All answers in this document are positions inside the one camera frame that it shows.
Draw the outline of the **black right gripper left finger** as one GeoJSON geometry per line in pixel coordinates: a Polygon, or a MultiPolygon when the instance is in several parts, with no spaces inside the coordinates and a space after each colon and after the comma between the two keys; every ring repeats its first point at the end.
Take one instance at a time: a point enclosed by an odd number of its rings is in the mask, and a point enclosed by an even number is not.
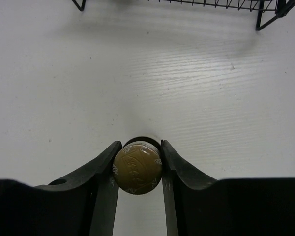
{"type": "Polygon", "coordinates": [[[113,142],[96,158],[47,185],[0,179],[0,236],[110,236],[118,197],[113,142]]]}

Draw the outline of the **small yellow bottle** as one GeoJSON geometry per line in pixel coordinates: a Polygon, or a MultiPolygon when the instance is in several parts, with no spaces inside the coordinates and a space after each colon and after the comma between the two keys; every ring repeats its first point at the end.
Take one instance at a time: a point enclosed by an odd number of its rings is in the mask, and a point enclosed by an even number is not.
{"type": "Polygon", "coordinates": [[[115,156],[112,171],[118,187],[129,194],[154,190],[163,172],[160,142],[145,136],[130,139],[115,156]]]}

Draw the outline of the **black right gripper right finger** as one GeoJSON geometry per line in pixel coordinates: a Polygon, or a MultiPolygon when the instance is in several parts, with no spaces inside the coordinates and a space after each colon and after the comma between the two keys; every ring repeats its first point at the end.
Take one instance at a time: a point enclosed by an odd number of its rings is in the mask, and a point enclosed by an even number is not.
{"type": "Polygon", "coordinates": [[[160,145],[167,234],[295,236],[295,178],[216,180],[160,145]]]}

